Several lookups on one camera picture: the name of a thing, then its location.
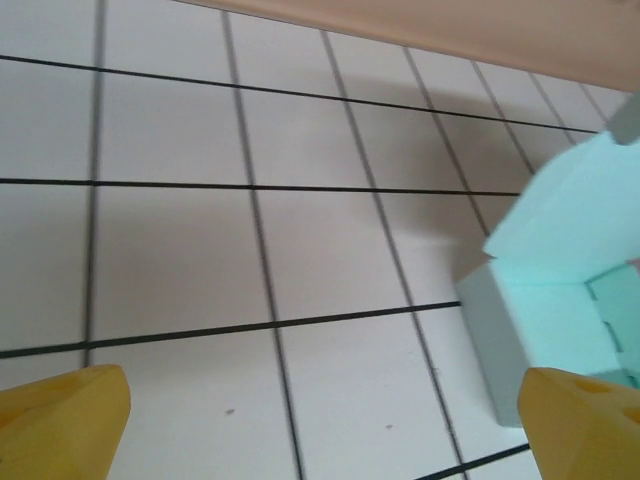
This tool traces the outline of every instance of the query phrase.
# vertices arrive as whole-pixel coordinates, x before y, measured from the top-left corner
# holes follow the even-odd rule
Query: teal object
[[[638,115],[623,109],[640,128],[637,98]],[[493,258],[456,285],[501,425],[520,425],[529,367],[638,385],[640,276],[627,264],[640,258],[634,138],[620,145],[606,131],[549,162],[487,240]]]
[[[640,385],[640,275],[624,265],[587,283],[600,318],[607,325],[620,365]]]

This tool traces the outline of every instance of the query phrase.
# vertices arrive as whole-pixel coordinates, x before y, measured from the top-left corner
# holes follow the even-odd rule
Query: floor tile
[[[573,146],[568,132],[553,128],[511,125],[531,166],[538,171],[549,160]]]
[[[440,118],[471,190],[520,192],[527,184],[529,171],[504,124],[449,115]]]
[[[102,188],[95,335],[268,321],[249,194]]]
[[[373,105],[352,108],[378,187],[462,189],[432,114]]]
[[[0,185],[0,349],[80,340],[86,189]]]
[[[0,61],[0,176],[80,180],[89,171],[92,74]]]
[[[91,65],[95,18],[96,0],[2,2],[0,53]]]
[[[489,231],[493,231],[516,202],[517,197],[484,197],[477,195],[475,200],[484,224]]]
[[[309,480],[412,479],[455,464],[409,315],[282,332]]]
[[[488,63],[478,63],[478,66],[506,118],[558,125],[528,72]]]
[[[402,47],[330,33],[349,98],[426,107]]]
[[[527,443],[522,428],[505,428],[496,422],[460,309],[419,315],[464,461]]]
[[[382,199],[414,303],[457,300],[454,279],[484,260],[484,237],[469,199],[406,194]]]
[[[434,108],[497,117],[473,64],[464,58],[411,50]]]
[[[603,128],[603,119],[580,84],[546,75],[536,75],[536,78],[567,127],[590,130]]]
[[[598,106],[604,118],[611,118],[626,101],[624,93],[617,90],[597,87],[595,85],[585,85],[584,87]]]
[[[82,352],[52,353],[0,360],[0,390],[37,382],[81,367]]]
[[[370,194],[259,196],[281,320],[405,305]]]
[[[100,178],[246,183],[228,88],[107,75]]]
[[[100,349],[131,387],[110,480],[295,478],[271,332]]]
[[[109,0],[109,68],[228,82],[220,12],[167,0]]]
[[[318,30],[247,15],[230,18],[240,83],[339,94]]]
[[[469,472],[470,480],[542,480],[533,453],[524,452]]]
[[[368,186],[340,102],[263,92],[243,99],[258,183]]]

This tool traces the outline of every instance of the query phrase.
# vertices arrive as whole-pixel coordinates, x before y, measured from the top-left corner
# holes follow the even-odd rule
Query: white tile floor
[[[0,387],[121,364],[109,478],[539,479],[453,282],[622,93],[169,0],[0,55]]]

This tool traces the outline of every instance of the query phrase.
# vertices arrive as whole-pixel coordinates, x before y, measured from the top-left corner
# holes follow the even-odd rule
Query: light blue foam block
[[[632,267],[603,274],[640,257],[640,140],[618,145],[603,132],[560,154],[484,250],[494,258],[456,288],[500,424],[519,425],[529,367],[634,385],[640,278],[623,278]],[[622,350],[616,335],[628,339]]]
[[[624,265],[588,282],[622,367],[640,384],[640,275]]]

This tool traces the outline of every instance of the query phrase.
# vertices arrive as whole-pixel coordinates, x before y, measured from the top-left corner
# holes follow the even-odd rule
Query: black grout line
[[[233,42],[233,33],[231,29],[231,20],[228,12],[221,12],[222,26],[224,30],[225,43],[227,45],[227,56],[229,61],[229,71],[231,73],[231,80],[234,84],[240,82],[240,76],[238,72],[238,64],[235,55],[235,47]],[[234,100],[236,105],[236,112],[238,116],[238,129],[240,132],[240,139],[242,143],[243,158],[245,161],[245,169],[247,174],[247,180],[250,185],[255,185],[255,171],[253,168],[253,161],[251,155],[251,144],[249,142],[249,131],[247,128],[247,121],[245,116],[244,104],[242,102],[242,90],[234,89]],[[267,254],[267,240],[264,231],[264,225],[262,222],[262,214],[260,211],[260,201],[258,198],[258,192],[255,189],[251,189],[251,209],[253,211],[254,226],[256,230],[256,242],[258,251],[260,254],[260,262],[262,266],[263,281],[265,286],[265,293],[267,296],[267,302],[269,305],[269,325],[274,327],[279,325],[278,307],[276,303],[275,291],[273,287],[273,278],[271,275],[271,267],[269,263],[269,257]],[[300,447],[298,426],[296,423],[295,410],[293,405],[293,396],[291,393],[291,382],[289,381],[289,373],[287,368],[287,359],[284,352],[284,346],[282,337],[280,335],[279,328],[272,328],[273,341],[276,349],[276,355],[278,358],[278,373],[280,376],[280,388],[282,391],[282,397],[284,400],[285,410],[287,412],[287,427],[289,431],[289,437],[291,442],[291,449],[293,453],[293,462],[296,467],[296,473],[298,480],[304,480],[304,464],[302,459],[302,448]]]
[[[418,71],[418,67],[413,59],[413,56],[411,55],[411,52],[408,48],[404,47],[403,48],[403,52],[405,55],[405,58],[407,60],[407,64],[409,65],[409,68],[411,69],[411,71],[413,72],[413,75],[416,79],[416,83],[418,85],[418,88],[420,89],[420,93],[422,94],[423,98],[425,99],[425,102],[427,102],[427,105],[429,106],[433,106],[432,100],[431,100],[431,96],[429,95],[429,91],[427,90],[427,87],[422,79],[422,76],[420,75],[419,71]],[[442,125],[442,122],[440,121],[440,118],[438,115],[433,114],[432,115],[434,123],[436,125],[436,128],[438,129],[438,132],[440,134],[440,137],[443,140],[443,143],[445,144],[445,148],[447,149],[448,153],[449,153],[449,157],[452,159],[452,162],[454,163],[454,167],[456,168],[458,175],[460,177],[460,180],[465,188],[465,190],[467,192],[469,192],[469,184],[464,176],[464,173],[462,171],[462,167],[460,165],[460,163],[458,162],[458,159],[456,157],[455,151],[453,149],[453,146],[451,145],[451,141],[448,137],[448,135],[446,134],[446,131],[444,129],[444,125]],[[469,195],[468,196],[470,202],[471,202],[471,206],[474,209],[474,212],[476,213],[477,218],[479,219],[480,225],[484,227],[484,221],[482,219],[482,216],[480,215],[480,211],[476,205],[476,201],[475,199]],[[383,215],[384,215],[384,206],[381,206],[381,209],[383,211]],[[405,292],[405,297],[407,298],[408,302],[410,305],[414,304],[414,300],[413,300],[413,296],[411,294],[411,289],[409,288],[409,282],[407,281],[406,278],[406,273],[404,271],[404,268],[402,266],[402,262],[400,260],[400,255],[397,252],[397,248],[395,246],[395,242],[393,241],[393,236],[391,234],[391,230],[389,229],[389,237],[390,237],[390,246],[392,247],[392,255],[394,256],[394,262],[396,263],[396,268],[398,270],[398,274],[400,276],[401,282],[403,284],[403,290]],[[442,413],[442,417],[444,419],[445,422],[445,426],[447,428],[447,432],[449,434],[449,440],[451,442],[451,446],[453,448],[453,452],[454,455],[456,457],[456,461],[458,462],[458,464],[462,464],[463,463],[463,457],[462,457],[462,449],[460,447],[460,444],[458,442],[458,438],[456,437],[456,432],[455,432],[455,428],[453,426],[453,418],[451,416],[451,413],[449,413],[449,407],[447,406],[447,401],[444,395],[444,391],[442,389],[442,385],[440,385],[440,380],[438,379],[438,373],[437,373],[437,368],[435,365],[435,362],[433,361],[433,357],[431,356],[431,353],[429,351],[429,346],[427,344],[427,339],[426,336],[424,334],[424,330],[422,329],[422,325],[420,324],[419,318],[418,318],[418,314],[416,312],[412,312],[411,314],[412,316],[412,320],[413,320],[413,325],[414,325],[414,329],[416,331],[416,335],[418,337],[418,341],[420,342],[420,346],[422,348],[422,352],[425,358],[425,363],[427,365],[427,368],[429,370],[429,375],[431,376],[431,381],[434,387],[434,391],[436,393],[436,397],[438,399],[438,403],[440,405],[440,411]],[[462,477],[464,480],[468,480],[468,475],[466,472],[461,472]]]
[[[409,63],[409,67],[411,68],[411,71],[413,72],[413,75],[416,78],[416,81],[418,82],[418,87],[420,89],[420,92],[422,93],[422,96],[427,102],[427,105],[432,107],[433,101],[431,100],[431,95],[429,94],[429,90],[427,89],[427,86],[425,85],[424,80],[422,79],[422,75],[420,75],[420,71],[418,70],[418,66],[416,65],[416,62],[413,59],[413,56],[411,55],[411,51],[406,47],[403,48],[403,51],[404,51],[405,57],[407,58],[407,62]],[[456,172],[458,173],[458,177],[460,178],[460,182],[464,187],[464,191],[467,194],[467,197],[469,198],[469,203],[471,204],[473,213],[475,214],[476,219],[478,220],[478,224],[480,225],[480,228],[482,229],[482,232],[484,233],[484,235],[489,236],[489,229],[487,228],[487,224],[485,223],[484,218],[482,217],[482,213],[480,212],[480,207],[478,206],[478,202],[476,201],[474,196],[475,193],[471,192],[471,188],[469,187],[469,182],[467,181],[467,177],[464,174],[464,170],[462,170],[462,165],[460,165],[460,161],[458,160],[458,155],[453,149],[453,145],[451,144],[449,135],[447,135],[447,131],[445,130],[444,125],[442,124],[442,120],[440,116],[434,113],[433,121],[436,125],[438,133],[440,134],[440,138],[442,138],[442,141],[445,145],[447,153],[449,154],[449,158],[451,158],[453,166]]]
[[[320,35],[322,36],[322,41],[323,41],[325,49],[327,51],[327,55],[329,56],[329,62],[331,63],[331,68],[333,70],[333,73],[334,73],[334,76],[335,76],[336,83],[338,85],[338,89],[340,91],[340,94],[342,96],[346,97],[347,96],[346,87],[344,85],[344,80],[343,80],[342,75],[340,73],[340,67],[338,65],[338,60],[336,59],[335,52],[333,51],[333,47],[331,45],[331,40],[329,38],[329,34],[326,31],[321,30],[320,31]],[[360,156],[364,171],[365,171],[366,176],[367,176],[367,181],[369,182],[369,186],[371,188],[375,189],[376,188],[375,175],[373,173],[373,170],[371,169],[371,164],[369,163],[369,158],[368,158],[368,155],[367,155],[367,151],[366,151],[366,148],[364,146],[364,142],[362,141],[362,136],[360,134],[360,130],[358,129],[358,123],[356,121],[355,115],[353,114],[353,109],[351,108],[351,105],[348,102],[344,102],[344,107],[345,107],[345,111],[346,111],[346,114],[347,114],[347,118],[349,120],[349,126],[351,128],[351,132],[352,132],[352,134],[354,136],[354,140],[356,142],[356,147],[357,147],[357,150],[358,150],[358,154]],[[378,212],[378,217],[380,218],[380,223],[382,225],[382,230],[384,232],[384,236],[386,238],[387,245],[389,246],[389,252],[391,253],[391,257],[392,257],[392,260],[393,260],[394,267],[395,267],[396,272],[398,274],[398,279],[399,279],[400,285],[402,287],[402,292],[404,294],[405,301],[406,301],[407,305],[413,306],[414,305],[414,301],[413,301],[413,296],[411,294],[411,288],[409,287],[409,282],[407,281],[407,276],[406,276],[405,271],[404,271],[404,269],[402,267],[402,261],[400,260],[400,254],[398,253],[398,248],[397,248],[395,240],[393,238],[393,234],[391,233],[391,227],[389,226],[389,220],[388,220],[387,215],[386,215],[385,210],[384,210],[384,204],[382,202],[382,197],[381,197],[379,192],[373,192],[371,195],[373,196],[373,201],[375,203],[376,210]],[[435,368],[435,365],[433,363],[433,359],[431,357],[431,354],[429,353],[429,348],[428,348],[427,343],[425,341],[424,334],[423,334],[422,329],[420,327],[420,322],[419,322],[418,315],[416,314],[416,312],[411,312],[411,320],[413,322],[414,329],[416,330],[416,334],[418,336],[418,341],[420,343],[420,347],[421,347],[423,355],[424,355],[425,364],[426,364],[427,370],[429,372],[429,376],[431,378],[432,387],[433,387],[433,389],[434,389],[434,391],[436,393],[436,397],[437,397],[438,403],[440,405],[440,411],[442,413],[442,416],[444,418],[445,424],[447,426],[447,431],[449,433],[449,439],[451,441],[452,448],[454,450],[454,453],[456,455],[458,463],[462,463],[462,455],[460,453],[460,446],[458,444],[458,440],[456,439],[455,432],[453,430],[453,422],[451,421],[451,415],[449,414],[449,411],[447,409],[446,401],[444,399],[444,394],[442,392],[442,387],[440,386],[440,382],[438,381],[438,377],[436,375],[436,368]],[[463,475],[464,479],[467,480],[466,473],[463,473],[462,475]]]
[[[417,305],[414,307],[396,307],[380,310],[366,310],[361,312],[339,313],[334,315],[321,315],[316,317],[293,318],[273,322],[248,323],[230,325],[227,327],[211,327],[196,330],[182,330],[177,332],[155,333],[149,335],[135,335],[130,337],[107,338],[104,340],[91,340],[58,345],[44,345],[39,347],[27,347],[14,350],[0,351],[0,359],[28,357],[33,355],[45,355],[48,353],[72,352],[84,349],[95,350],[98,348],[122,347],[137,345],[140,343],[164,342],[168,340],[182,340],[188,338],[211,337],[242,332],[255,332],[260,330],[280,330],[282,328],[301,327],[305,325],[317,325],[321,323],[344,322],[362,318],[383,317],[402,313],[424,312],[429,310],[441,310],[445,308],[460,307],[460,302],[443,302]]]
[[[507,450],[502,450],[485,457],[477,458],[476,460],[465,462],[455,467],[431,473],[424,477],[417,478],[416,480],[442,480],[443,478],[449,478],[454,475],[464,474],[469,470],[473,470],[474,468],[482,467],[484,465],[488,465],[489,463],[497,462],[498,460],[503,460],[505,458],[518,455],[519,453],[526,452],[530,449],[531,447],[529,446],[529,444],[525,443],[524,445],[518,445],[517,447],[509,448]]]
[[[412,188],[321,187],[298,185],[251,185],[226,183],[137,182],[117,180],[58,180],[32,178],[0,178],[0,185],[63,185],[93,187],[183,188],[203,190],[255,190],[284,192],[346,192],[346,193],[399,193],[416,195],[478,195],[488,197],[518,197],[516,192],[467,192],[465,190],[436,190]]]
[[[591,102],[591,105],[593,105],[593,108],[596,109],[596,112],[598,112],[598,115],[600,116],[602,121],[604,121],[604,123],[606,124],[609,121],[609,119],[607,118],[607,116],[604,114],[604,112],[600,108],[600,105],[598,105],[598,102],[596,102],[596,99],[593,98],[593,95],[591,95],[591,93],[589,92],[589,89],[587,88],[587,86],[584,85],[583,83],[580,83],[580,82],[578,82],[578,85],[580,86],[580,88],[584,92],[584,95],[589,99],[589,102]]]
[[[105,21],[106,0],[98,0],[95,17],[95,37],[93,62],[97,67],[102,66],[105,52]],[[100,140],[102,130],[102,94],[103,74],[93,72],[93,95],[91,102],[91,137],[89,157],[89,178],[91,181],[98,179],[100,169]],[[93,300],[95,294],[95,256],[97,238],[97,210],[98,190],[95,185],[89,185],[87,201],[87,240],[85,251],[85,284],[83,305],[83,332],[85,343],[91,340],[93,334]],[[82,356],[82,366],[91,365],[91,350],[85,349]]]
[[[564,120],[562,120],[562,117],[560,116],[560,112],[558,112],[558,110],[556,109],[556,106],[553,104],[553,102],[549,98],[549,95],[547,95],[547,92],[545,92],[544,88],[542,88],[542,84],[540,83],[540,80],[538,80],[538,77],[536,77],[531,72],[529,72],[529,77],[531,78],[531,81],[533,82],[533,84],[536,86],[536,90],[538,90],[538,93],[540,94],[540,96],[543,98],[543,100],[545,101],[545,103],[549,107],[549,110],[551,110],[551,113],[553,113],[553,116],[556,117],[556,120],[558,121],[558,124],[561,127],[566,127],[566,125],[564,123]],[[569,143],[571,145],[575,145],[576,144],[576,141],[571,137],[571,135],[569,135],[569,132],[564,130],[564,134],[567,137],[567,139],[569,140]]]
[[[356,104],[362,104],[362,105],[374,105],[379,107],[398,108],[401,110],[414,110],[419,112],[438,113],[440,115],[475,118],[478,120],[488,120],[491,122],[500,122],[500,123],[511,123],[515,125],[529,125],[532,127],[551,128],[555,130],[568,130],[572,132],[582,132],[582,133],[597,133],[594,130],[587,130],[584,128],[562,127],[560,125],[549,125],[549,124],[537,123],[537,122],[527,122],[524,120],[511,120],[511,119],[504,119],[499,117],[489,117],[485,115],[475,115],[471,113],[452,112],[448,110],[439,110],[436,108],[414,107],[414,106],[399,105],[394,103],[376,102],[373,100],[346,98],[346,97],[340,97],[335,95],[322,95],[318,93],[299,92],[294,90],[283,90],[278,88],[258,87],[255,85],[242,85],[242,84],[234,84],[234,83],[228,83],[228,82],[218,82],[214,80],[202,80],[202,79],[196,79],[196,78],[176,77],[172,75],[161,75],[161,74],[155,74],[155,73],[134,72],[130,70],[119,70],[114,68],[92,67],[87,65],[78,65],[74,63],[54,62],[50,60],[39,60],[34,58],[16,57],[12,55],[0,55],[0,60],[29,63],[29,64],[35,64],[35,65],[45,65],[50,67],[70,68],[75,70],[85,70],[85,71],[93,71],[93,72],[100,72],[100,73],[109,73],[113,75],[126,75],[130,77],[150,78],[150,79],[156,79],[156,80],[169,80],[174,82],[191,83],[196,85],[210,85],[210,86],[223,87],[223,88],[233,88],[238,90],[249,90],[249,91],[256,91],[256,92],[275,93],[275,94],[281,94],[281,95],[291,95],[291,96],[297,96],[297,97],[317,98],[321,100],[332,100],[332,101],[356,103]]]
[[[496,109],[496,111],[498,112],[498,115],[500,116],[500,118],[506,118],[505,115],[504,115],[504,112],[502,111],[502,107],[500,107],[500,104],[498,103],[498,99],[496,98],[495,94],[493,93],[493,90],[491,89],[491,86],[489,85],[489,82],[487,81],[487,79],[485,78],[484,74],[482,73],[482,70],[480,69],[480,66],[478,65],[478,62],[476,62],[475,60],[470,60],[470,61],[471,61],[471,65],[473,66],[473,69],[476,72],[476,75],[480,79],[480,83],[482,83],[482,86],[484,87],[485,92],[487,92],[487,95],[489,95],[489,98],[491,99],[491,103],[493,104],[493,108]],[[536,173],[536,170],[535,170],[535,168],[533,168],[533,165],[531,165],[531,161],[529,160],[529,156],[527,155],[527,152],[525,152],[524,148],[522,148],[522,145],[520,145],[520,141],[518,140],[518,137],[516,137],[516,134],[513,131],[513,128],[511,128],[511,125],[509,125],[506,122],[505,122],[504,126],[507,129],[507,134],[509,135],[509,138],[511,138],[511,141],[513,142],[514,146],[516,147],[516,150],[518,151],[518,154],[520,155],[520,158],[524,162],[525,167],[527,167],[527,170],[529,171],[529,173],[531,175],[534,175]]]

